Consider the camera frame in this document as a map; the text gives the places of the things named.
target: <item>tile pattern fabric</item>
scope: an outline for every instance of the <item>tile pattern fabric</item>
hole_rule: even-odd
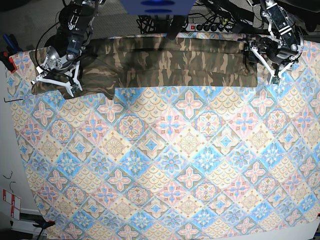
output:
[[[208,37],[201,33],[180,37]],[[213,39],[239,36],[212,34]],[[320,44],[280,86],[30,94],[28,54],[6,73],[12,120],[49,239],[214,239],[320,212]]]

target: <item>camouflage pants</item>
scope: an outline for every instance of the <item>camouflage pants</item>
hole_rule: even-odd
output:
[[[161,86],[233,86],[256,87],[257,65],[246,65],[244,44],[237,41],[197,38],[137,37],[92,40],[88,49],[97,57],[80,62],[83,91],[75,97],[103,93],[112,99],[115,88]],[[39,51],[39,60],[45,58]],[[35,63],[35,52],[30,53]],[[66,82],[63,77],[56,80]],[[37,82],[32,94],[59,90],[65,99],[71,96],[64,87]]]

